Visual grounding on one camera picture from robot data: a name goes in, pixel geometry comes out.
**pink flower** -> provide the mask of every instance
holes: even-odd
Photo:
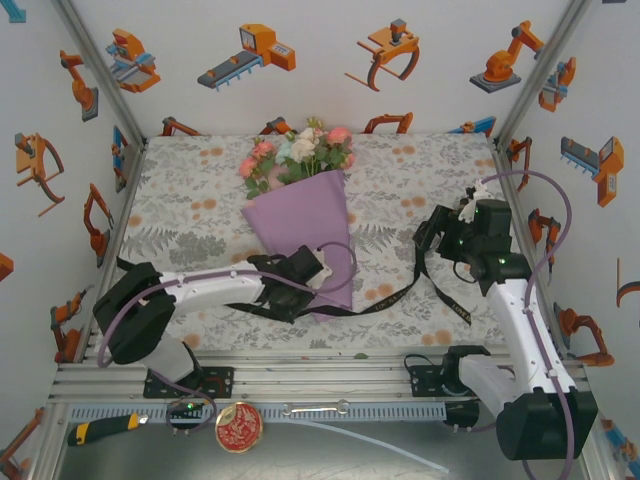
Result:
[[[253,173],[253,169],[258,166],[258,160],[253,157],[247,157],[242,161],[240,165],[240,175],[242,178],[249,178]]]
[[[334,145],[342,144],[347,138],[349,139],[349,145],[351,145],[353,134],[345,127],[336,127],[327,134],[327,142]]]
[[[356,161],[356,156],[353,153],[350,153],[349,156],[345,159],[344,170],[351,168],[353,166],[353,162]]]
[[[277,150],[278,149],[271,142],[260,142],[255,147],[253,147],[253,150],[251,150],[251,155],[256,160],[261,160],[262,157],[264,157],[268,153],[270,152],[276,153]]]
[[[284,183],[278,180],[280,175],[284,175],[289,173],[289,169],[282,165],[275,165],[269,175],[267,175],[267,182],[269,182],[269,188],[271,190],[275,190],[276,188],[284,187]]]

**floral tablecloth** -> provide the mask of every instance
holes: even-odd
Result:
[[[246,188],[238,166],[252,145],[252,136],[152,139],[121,256],[151,261],[159,271],[192,271],[263,252],[240,213]],[[435,205],[457,205],[465,187],[495,168],[482,134],[356,135],[353,151],[357,160],[346,172],[345,190],[358,256],[353,304],[361,310],[411,281],[411,237]],[[501,196],[499,182],[491,189]],[[433,253],[427,266],[437,285],[471,313],[471,326],[421,278],[394,307],[367,316],[323,323],[308,316],[289,325],[219,306],[173,319],[168,332],[194,348],[217,350],[503,343],[478,286],[458,280],[451,262]]]

